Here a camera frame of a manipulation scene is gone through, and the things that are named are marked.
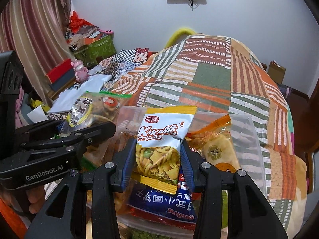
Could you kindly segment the left hand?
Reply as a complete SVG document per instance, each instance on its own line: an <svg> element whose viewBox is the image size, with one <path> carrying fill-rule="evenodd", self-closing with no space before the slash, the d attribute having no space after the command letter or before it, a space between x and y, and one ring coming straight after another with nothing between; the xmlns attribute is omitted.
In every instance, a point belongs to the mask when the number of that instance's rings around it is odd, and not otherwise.
<svg viewBox="0 0 319 239"><path fill-rule="evenodd" d="M37 214L45 202L44 186L39 186L26 191L29 200L29 212ZM14 195L1 187L1 199L6 205L12 206L15 210L22 210Z"/></svg>

